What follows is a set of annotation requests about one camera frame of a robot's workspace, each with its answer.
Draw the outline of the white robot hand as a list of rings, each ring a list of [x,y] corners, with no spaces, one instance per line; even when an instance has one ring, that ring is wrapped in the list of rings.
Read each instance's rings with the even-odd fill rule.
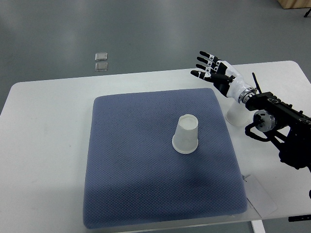
[[[254,96],[254,88],[244,81],[243,76],[231,64],[205,51],[200,51],[199,54],[203,57],[197,57],[201,63],[196,64],[196,67],[205,72],[192,70],[191,75],[211,81],[221,94],[233,98],[238,103],[246,103]]]

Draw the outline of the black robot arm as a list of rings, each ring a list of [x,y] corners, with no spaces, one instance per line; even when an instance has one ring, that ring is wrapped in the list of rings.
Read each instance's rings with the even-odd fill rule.
[[[225,97],[233,98],[248,111],[255,111],[245,134],[257,141],[271,142],[279,150],[279,158],[295,169],[311,167],[311,119],[303,111],[293,109],[259,85],[247,84],[243,76],[227,61],[200,51],[197,70],[191,74],[214,87]]]

